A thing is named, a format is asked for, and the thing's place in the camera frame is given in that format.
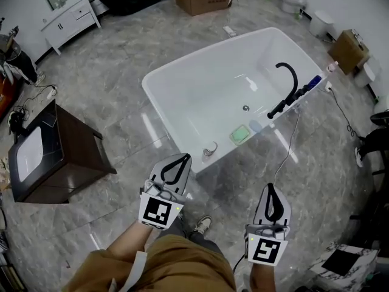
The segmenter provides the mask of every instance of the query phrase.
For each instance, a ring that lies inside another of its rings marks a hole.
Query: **sneaker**
[[[362,158],[360,157],[359,148],[358,147],[356,147],[354,149],[354,154],[355,154],[355,159],[357,161],[358,167],[362,168],[363,167],[363,162],[362,162]]]
[[[193,231],[199,232],[204,235],[204,233],[209,229],[212,224],[212,218],[209,215],[202,217],[198,222]]]
[[[184,221],[184,211],[181,210],[181,211],[178,213],[177,217],[178,217],[180,220]]]
[[[36,85],[40,85],[40,84],[42,83],[42,81],[43,81],[45,78],[46,78],[46,74],[43,74],[43,73],[41,74],[41,73],[40,73],[40,74],[38,75],[38,79],[37,79],[37,81],[35,82],[35,84],[36,84]]]

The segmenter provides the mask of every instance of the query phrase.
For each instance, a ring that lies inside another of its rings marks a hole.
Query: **soap dish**
[[[245,125],[240,125],[230,134],[230,140],[237,146],[241,145],[250,136],[250,130]]]

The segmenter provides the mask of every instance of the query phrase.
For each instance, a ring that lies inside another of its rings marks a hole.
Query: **gray tile floor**
[[[31,291],[58,291],[89,251],[106,248],[123,232],[137,216],[139,187],[154,163],[177,153],[141,87],[149,71],[226,39],[225,25],[239,34],[277,27],[321,68],[331,61],[328,45],[308,32],[308,20],[283,13],[280,0],[234,0],[227,10],[195,17],[174,0],[164,0],[134,15],[104,16],[101,24],[101,30],[89,30],[65,45],[61,56],[49,54],[40,69],[47,74],[46,83],[58,85],[57,102],[103,134],[118,174],[88,187],[67,205],[16,204],[10,191],[4,194],[11,258]],[[369,93],[341,71],[331,81],[353,127],[361,135],[369,133]],[[47,93],[27,104],[30,118],[47,105]],[[35,88],[25,88],[20,100],[35,94]],[[277,176],[277,186],[292,206],[289,244],[276,268],[278,291],[289,291],[328,243],[339,239],[349,215],[358,212],[374,189],[371,164],[357,168],[357,142],[331,95],[316,90],[299,110],[292,144],[297,160],[288,158]],[[149,118],[157,138],[149,135],[142,116]],[[286,113],[273,128],[188,182],[188,220],[193,224],[203,214],[212,215],[207,237],[232,265],[244,251],[244,225],[252,220],[261,189],[273,181],[287,153],[274,131],[289,140],[296,119],[294,111]],[[0,137],[5,155],[12,144],[5,120]],[[239,290],[244,274],[249,274],[247,262],[237,270]]]

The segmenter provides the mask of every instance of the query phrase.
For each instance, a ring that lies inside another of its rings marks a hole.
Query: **electrical outlet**
[[[332,83],[331,82],[327,82],[327,84],[326,84],[326,86],[324,87],[324,89],[327,91],[327,92],[329,92],[329,89],[331,89],[332,88]]]

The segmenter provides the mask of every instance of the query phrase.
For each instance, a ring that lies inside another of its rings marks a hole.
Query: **white toilet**
[[[296,14],[305,4],[306,0],[282,0],[282,10],[286,13]]]
[[[381,73],[381,66],[379,62],[372,56],[363,64],[363,68],[355,77],[355,84],[360,88],[372,83]]]
[[[309,25],[309,32],[317,38],[323,38],[334,20],[324,11],[316,11]]]

